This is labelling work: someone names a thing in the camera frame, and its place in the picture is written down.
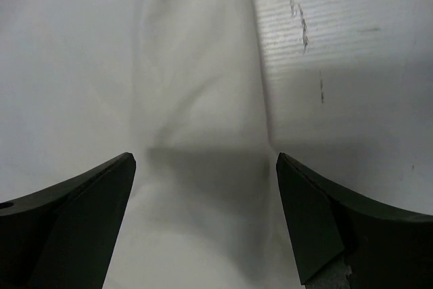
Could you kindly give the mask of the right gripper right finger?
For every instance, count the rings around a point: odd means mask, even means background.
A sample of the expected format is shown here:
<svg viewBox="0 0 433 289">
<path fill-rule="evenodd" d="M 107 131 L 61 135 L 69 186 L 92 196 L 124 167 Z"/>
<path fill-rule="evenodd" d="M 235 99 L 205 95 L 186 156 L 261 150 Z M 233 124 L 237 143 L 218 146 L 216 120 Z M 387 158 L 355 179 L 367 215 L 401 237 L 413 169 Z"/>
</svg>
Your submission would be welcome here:
<svg viewBox="0 0 433 289">
<path fill-rule="evenodd" d="M 287 154 L 277 180 L 306 288 L 431 288 L 432 217 L 339 185 Z"/>
</svg>

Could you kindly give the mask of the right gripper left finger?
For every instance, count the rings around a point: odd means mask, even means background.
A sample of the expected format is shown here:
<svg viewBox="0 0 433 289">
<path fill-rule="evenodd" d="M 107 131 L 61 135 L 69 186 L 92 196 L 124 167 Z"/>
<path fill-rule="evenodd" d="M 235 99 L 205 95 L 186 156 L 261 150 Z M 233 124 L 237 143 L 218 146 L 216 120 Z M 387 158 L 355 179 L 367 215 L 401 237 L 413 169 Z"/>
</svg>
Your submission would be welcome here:
<svg viewBox="0 0 433 289">
<path fill-rule="evenodd" d="M 1 287 L 102 288 L 135 171 L 125 152 L 1 203 Z"/>
</svg>

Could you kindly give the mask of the white t-shirt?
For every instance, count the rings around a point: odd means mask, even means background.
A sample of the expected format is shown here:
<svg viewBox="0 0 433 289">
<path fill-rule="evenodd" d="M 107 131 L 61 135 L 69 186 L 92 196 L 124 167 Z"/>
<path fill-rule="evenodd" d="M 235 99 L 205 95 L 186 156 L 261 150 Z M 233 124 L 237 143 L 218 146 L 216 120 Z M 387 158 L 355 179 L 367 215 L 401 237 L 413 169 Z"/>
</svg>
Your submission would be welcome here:
<svg viewBox="0 0 433 289">
<path fill-rule="evenodd" d="M 131 152 L 105 288 L 298 288 L 252 0 L 1 0 L 1 199 Z"/>
</svg>

